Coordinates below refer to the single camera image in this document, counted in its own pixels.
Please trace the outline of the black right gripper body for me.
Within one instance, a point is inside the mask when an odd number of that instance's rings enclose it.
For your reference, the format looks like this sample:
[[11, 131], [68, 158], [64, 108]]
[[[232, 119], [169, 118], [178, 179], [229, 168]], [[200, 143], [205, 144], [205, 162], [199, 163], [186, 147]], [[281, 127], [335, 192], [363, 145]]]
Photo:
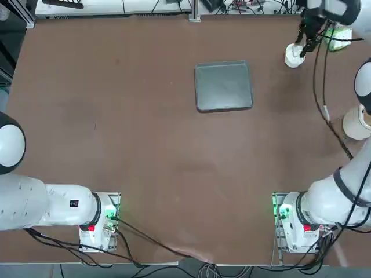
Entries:
[[301, 29], [306, 38], [313, 38], [321, 30], [327, 19], [314, 11], [304, 9], [301, 13]]

